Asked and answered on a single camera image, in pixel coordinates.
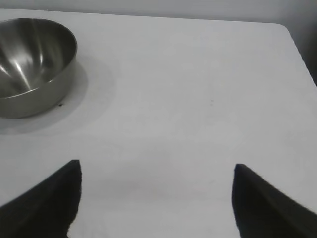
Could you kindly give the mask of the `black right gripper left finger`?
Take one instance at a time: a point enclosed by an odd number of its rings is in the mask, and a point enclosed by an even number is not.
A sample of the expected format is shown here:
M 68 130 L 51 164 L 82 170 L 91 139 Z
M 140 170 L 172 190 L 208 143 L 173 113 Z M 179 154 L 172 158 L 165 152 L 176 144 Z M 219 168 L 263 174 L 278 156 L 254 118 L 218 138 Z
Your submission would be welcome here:
M 71 160 L 45 180 L 0 208 L 2 238 L 66 238 L 81 200 L 79 160 Z

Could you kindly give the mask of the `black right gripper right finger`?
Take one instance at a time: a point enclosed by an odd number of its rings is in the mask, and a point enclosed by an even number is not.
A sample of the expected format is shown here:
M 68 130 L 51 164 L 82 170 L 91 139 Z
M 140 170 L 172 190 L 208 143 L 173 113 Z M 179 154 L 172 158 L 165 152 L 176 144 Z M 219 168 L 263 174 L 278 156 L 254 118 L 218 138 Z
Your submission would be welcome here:
M 317 215 L 236 164 L 231 202 L 242 238 L 315 238 Z

